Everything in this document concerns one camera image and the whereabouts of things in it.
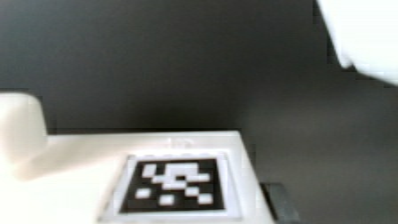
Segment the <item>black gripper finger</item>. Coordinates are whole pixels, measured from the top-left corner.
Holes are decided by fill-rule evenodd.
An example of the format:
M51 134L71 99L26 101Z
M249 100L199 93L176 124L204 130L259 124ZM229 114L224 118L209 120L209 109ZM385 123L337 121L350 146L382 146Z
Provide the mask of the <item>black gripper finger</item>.
M282 184L261 183L259 186L275 224L300 224L300 216Z

